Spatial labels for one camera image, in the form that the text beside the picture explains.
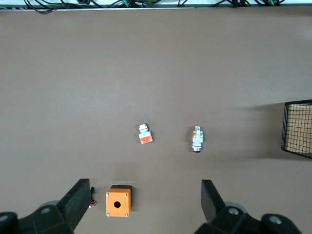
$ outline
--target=small electronic component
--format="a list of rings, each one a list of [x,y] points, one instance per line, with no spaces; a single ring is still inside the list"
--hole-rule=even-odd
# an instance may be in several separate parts
[[[200,153],[201,143],[203,143],[203,132],[199,126],[195,127],[195,131],[192,134],[192,148],[194,153]]]
[[[91,188],[90,188],[91,201],[90,201],[89,208],[92,208],[92,207],[94,207],[94,206],[97,204],[97,201],[95,201],[95,200],[93,199],[94,190],[95,190],[94,187],[91,187]]]
[[[106,193],[106,216],[129,217],[132,208],[132,186],[113,185]]]
[[[138,129],[140,131],[138,137],[140,138],[141,144],[146,144],[153,141],[151,131],[148,130],[146,123],[139,125]]]

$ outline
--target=black mesh basket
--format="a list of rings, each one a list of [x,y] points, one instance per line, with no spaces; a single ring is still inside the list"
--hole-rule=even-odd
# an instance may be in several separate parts
[[[312,100],[285,103],[282,150],[312,158]]]

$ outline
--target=wire mesh basket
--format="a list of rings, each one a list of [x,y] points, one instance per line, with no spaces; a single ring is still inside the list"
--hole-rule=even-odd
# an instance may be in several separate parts
[[[282,150],[312,158],[312,100],[285,103]]]

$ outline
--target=white plastic component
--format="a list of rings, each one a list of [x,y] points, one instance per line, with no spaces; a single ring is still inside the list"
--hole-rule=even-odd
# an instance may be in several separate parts
[[[192,148],[194,153],[200,153],[201,143],[203,143],[203,132],[199,126],[195,127],[195,131],[192,134]]]
[[[140,138],[141,144],[146,144],[153,141],[152,133],[148,130],[146,123],[139,125],[138,129],[140,131],[138,137]]]

